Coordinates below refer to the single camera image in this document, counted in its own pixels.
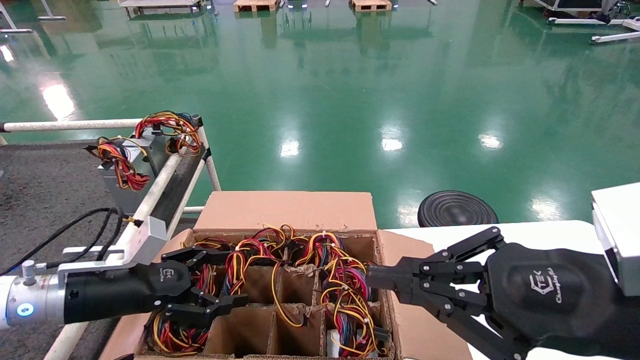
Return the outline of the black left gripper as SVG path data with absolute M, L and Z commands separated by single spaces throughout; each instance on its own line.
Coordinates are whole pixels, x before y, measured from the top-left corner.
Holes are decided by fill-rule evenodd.
M 66 280 L 64 324 L 150 313 L 166 305 L 164 319 L 185 328 L 208 328 L 217 317 L 249 303 L 247 294 L 189 290 L 204 265 L 226 264 L 231 251 L 186 247 L 169 251 L 160 263 L 70 275 Z

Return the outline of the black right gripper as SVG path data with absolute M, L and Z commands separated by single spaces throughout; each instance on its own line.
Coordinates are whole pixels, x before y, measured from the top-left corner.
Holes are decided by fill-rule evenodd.
M 496 252 L 485 265 L 469 261 L 488 250 Z M 486 275 L 493 307 L 486 321 L 504 338 L 475 319 L 486 313 L 485 295 L 461 297 L 448 284 L 477 283 Z M 525 346 L 639 358 L 639 298 L 623 294 L 603 255 L 503 247 L 501 230 L 489 227 L 423 259 L 402 256 L 395 265 L 370 265 L 367 284 L 427 310 L 490 360 L 525 360 Z

